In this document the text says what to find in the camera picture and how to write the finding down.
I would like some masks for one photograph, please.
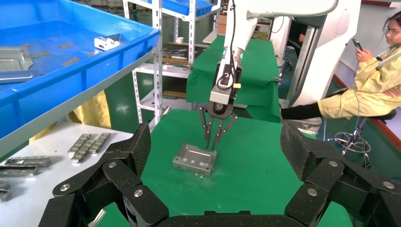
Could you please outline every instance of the white table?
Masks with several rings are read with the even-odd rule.
[[[97,138],[102,132],[110,132],[111,137],[100,152],[95,156],[88,155],[83,163],[74,166],[68,156],[68,149],[81,134],[91,133],[92,137]],[[8,201],[0,202],[0,226],[38,226],[48,200],[53,198],[52,191],[57,184],[95,164],[110,143],[131,137],[130,133],[63,122],[46,136],[21,149],[13,157],[50,156],[52,163],[49,167],[41,169],[38,175],[30,178],[3,178],[10,183],[11,195]]]

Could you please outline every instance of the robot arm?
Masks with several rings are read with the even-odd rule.
[[[332,12],[338,0],[230,0],[227,11],[227,29],[223,57],[217,65],[215,79],[206,109],[201,108],[205,129],[206,148],[209,146],[213,118],[220,119],[217,136],[212,149],[228,128],[222,129],[224,119],[237,116],[233,104],[237,90],[241,87],[241,61],[243,53],[255,30],[258,17],[320,16]],[[210,115],[206,124],[204,111]]]

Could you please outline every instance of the green table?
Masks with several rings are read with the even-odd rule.
[[[221,60],[224,36],[218,36],[209,49],[195,59],[187,81],[187,101],[207,103],[217,63]],[[243,58],[241,89],[235,104],[248,105],[253,118],[280,122],[276,77],[279,76],[273,45],[266,40],[251,39]]]
[[[167,205],[170,216],[202,215],[205,210],[283,214],[302,182],[281,151],[281,126],[239,118],[218,144],[215,171],[206,177],[173,168],[185,142],[200,148],[206,142],[198,112],[171,110],[152,131],[142,181]],[[319,226],[352,224],[346,210],[332,202]]]

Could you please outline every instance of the blue tray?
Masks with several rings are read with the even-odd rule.
[[[0,46],[50,52],[29,68],[40,77],[0,89],[0,139],[132,64],[159,39],[157,29],[70,0],[0,0],[0,9]],[[120,46],[94,47],[94,38],[114,34]],[[72,59],[79,61],[66,66]]]
[[[179,14],[189,15],[189,0],[163,0],[163,8],[174,11]],[[207,1],[196,1],[196,16],[200,17],[211,11],[214,5]]]

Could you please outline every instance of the bolt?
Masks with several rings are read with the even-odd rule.
[[[116,165],[117,165],[117,163],[115,163],[115,162],[109,163],[109,167],[110,167],[110,168],[113,168],[113,167],[116,166]]]
[[[66,190],[68,190],[69,188],[70,188],[70,184],[69,183],[66,183],[65,185],[63,185],[61,188],[60,188],[60,191],[66,191]]]
[[[312,195],[312,196],[316,196],[317,195],[317,191],[313,188],[308,189],[308,194]]]
[[[337,162],[335,161],[330,161],[329,164],[334,167],[338,166]]]
[[[387,181],[383,182],[383,185],[391,189],[395,188],[394,184]]]
[[[139,196],[141,196],[143,194],[143,191],[141,190],[141,189],[138,189],[138,190],[136,190],[135,192],[134,192],[134,196],[135,197],[139,197]]]

